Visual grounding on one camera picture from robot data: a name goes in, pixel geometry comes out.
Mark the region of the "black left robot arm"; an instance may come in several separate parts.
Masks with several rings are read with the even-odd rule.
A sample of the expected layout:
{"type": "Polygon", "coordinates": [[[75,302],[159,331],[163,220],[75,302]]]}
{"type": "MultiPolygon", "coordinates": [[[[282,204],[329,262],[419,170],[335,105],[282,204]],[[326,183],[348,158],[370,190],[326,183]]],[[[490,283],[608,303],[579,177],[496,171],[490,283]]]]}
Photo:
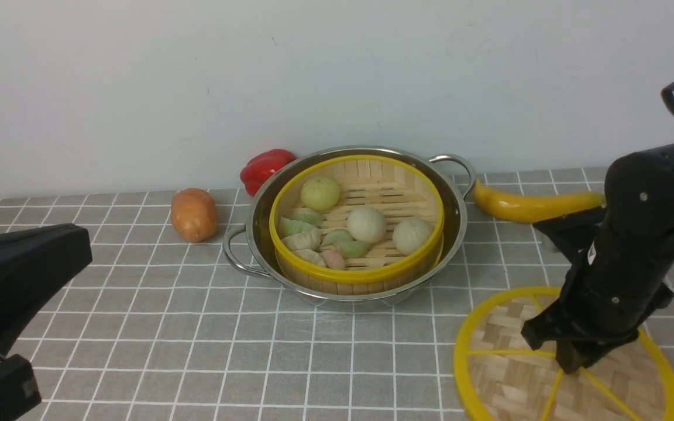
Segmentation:
{"type": "Polygon", "coordinates": [[[10,350],[91,261],[89,231],[72,223],[0,233],[0,420],[16,420],[40,404],[34,368],[10,350]]]}

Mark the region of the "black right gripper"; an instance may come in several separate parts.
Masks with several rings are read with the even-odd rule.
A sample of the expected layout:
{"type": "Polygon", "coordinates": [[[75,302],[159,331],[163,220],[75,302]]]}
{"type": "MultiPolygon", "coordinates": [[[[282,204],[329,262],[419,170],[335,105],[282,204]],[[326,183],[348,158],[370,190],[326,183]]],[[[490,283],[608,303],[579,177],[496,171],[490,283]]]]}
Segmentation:
{"type": "Polygon", "coordinates": [[[565,375],[582,367],[580,354],[611,349],[629,338],[650,313],[674,264],[674,154],[639,152],[616,160],[604,181],[606,215],[558,301],[524,323],[534,349],[556,342],[565,375]]]}

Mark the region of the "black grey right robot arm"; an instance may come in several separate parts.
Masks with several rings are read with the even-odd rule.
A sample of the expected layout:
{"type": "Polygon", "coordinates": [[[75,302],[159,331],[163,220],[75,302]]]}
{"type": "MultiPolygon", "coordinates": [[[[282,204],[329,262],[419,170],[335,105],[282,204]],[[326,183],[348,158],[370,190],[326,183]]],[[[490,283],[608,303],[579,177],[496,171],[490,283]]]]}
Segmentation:
{"type": "Polygon", "coordinates": [[[556,343],[560,368],[589,368],[638,339],[639,326],[669,306],[674,265],[674,144],[634,152],[607,170],[605,205],[535,228],[570,262],[559,298],[522,326],[534,351],[556,343]]]}

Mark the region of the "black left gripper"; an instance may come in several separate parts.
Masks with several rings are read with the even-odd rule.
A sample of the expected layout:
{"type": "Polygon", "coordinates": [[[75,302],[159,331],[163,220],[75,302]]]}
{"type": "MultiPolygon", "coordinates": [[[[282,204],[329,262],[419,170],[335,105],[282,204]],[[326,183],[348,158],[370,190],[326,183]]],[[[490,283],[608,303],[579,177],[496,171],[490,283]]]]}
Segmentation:
{"type": "Polygon", "coordinates": [[[92,262],[88,229],[72,223],[0,233],[0,354],[92,262]]]}

